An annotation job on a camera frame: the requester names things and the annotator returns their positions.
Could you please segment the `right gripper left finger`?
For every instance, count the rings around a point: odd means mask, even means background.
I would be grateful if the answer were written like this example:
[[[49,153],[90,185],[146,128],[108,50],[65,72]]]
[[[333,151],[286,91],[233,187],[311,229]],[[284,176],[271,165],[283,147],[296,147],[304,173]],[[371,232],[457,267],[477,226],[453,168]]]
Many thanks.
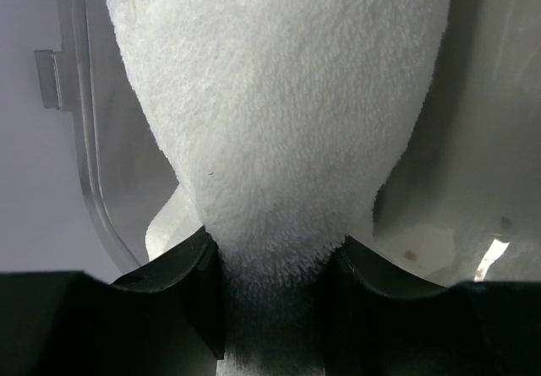
[[[204,230],[111,284],[79,271],[1,276],[4,375],[212,375],[224,339]]]

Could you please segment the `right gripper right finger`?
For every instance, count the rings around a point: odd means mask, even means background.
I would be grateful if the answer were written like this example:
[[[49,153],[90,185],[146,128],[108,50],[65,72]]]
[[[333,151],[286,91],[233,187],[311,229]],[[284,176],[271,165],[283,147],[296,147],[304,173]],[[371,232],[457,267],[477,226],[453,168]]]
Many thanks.
[[[323,279],[329,375],[537,375],[540,285],[442,287],[348,238]]]

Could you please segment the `white towel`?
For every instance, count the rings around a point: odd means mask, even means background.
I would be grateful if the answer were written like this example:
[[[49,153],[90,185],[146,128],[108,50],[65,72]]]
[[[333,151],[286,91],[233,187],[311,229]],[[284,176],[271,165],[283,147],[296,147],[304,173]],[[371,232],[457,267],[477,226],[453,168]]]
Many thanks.
[[[451,0],[106,0],[221,259],[220,375],[321,375],[315,284],[412,136]]]

